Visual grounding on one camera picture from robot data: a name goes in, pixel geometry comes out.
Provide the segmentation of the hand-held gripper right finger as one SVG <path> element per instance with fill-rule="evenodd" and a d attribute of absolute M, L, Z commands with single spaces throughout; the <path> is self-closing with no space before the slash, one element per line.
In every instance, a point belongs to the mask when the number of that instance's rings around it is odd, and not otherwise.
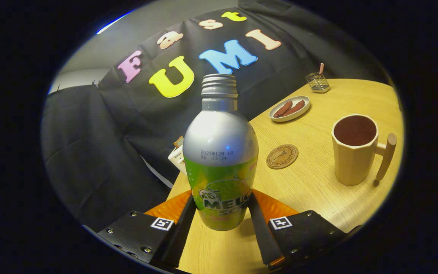
<path fill-rule="evenodd" d="M 314 260 L 361 229 L 358 225 L 345 233 L 314 210 L 300 213 L 256 189 L 248 207 L 261 258 L 269 270 Z"/>

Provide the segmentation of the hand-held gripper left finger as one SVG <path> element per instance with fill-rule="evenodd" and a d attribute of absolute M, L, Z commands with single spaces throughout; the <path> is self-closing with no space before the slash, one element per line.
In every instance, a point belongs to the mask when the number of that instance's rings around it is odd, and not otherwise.
<path fill-rule="evenodd" d="M 97 234 L 141 263 L 177 268 L 195 213 L 188 190 L 145 213 L 132 210 Z"/>

